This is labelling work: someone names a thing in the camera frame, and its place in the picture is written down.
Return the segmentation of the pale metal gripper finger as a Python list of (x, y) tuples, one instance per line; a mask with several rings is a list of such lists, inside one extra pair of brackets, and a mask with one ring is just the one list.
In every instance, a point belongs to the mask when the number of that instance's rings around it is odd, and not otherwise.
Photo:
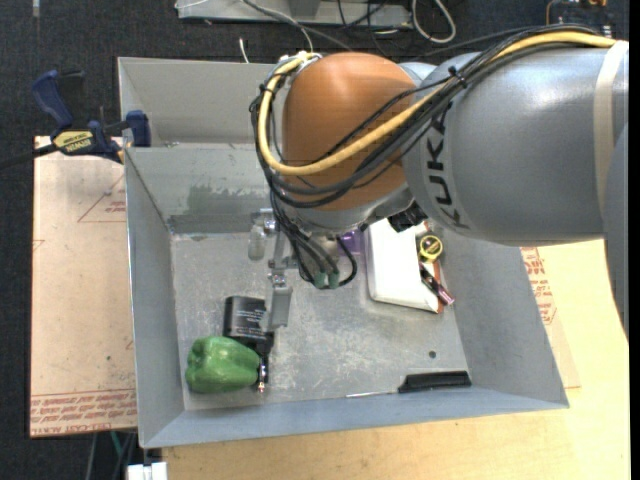
[(288, 326), (292, 294), (293, 288), (287, 281), (286, 275), (274, 273), (271, 276), (271, 291), (268, 299), (270, 330)]
[(264, 220), (252, 225), (249, 232), (248, 258), (251, 261), (260, 261), (266, 253), (267, 240), (273, 237), (277, 231), (275, 220)]

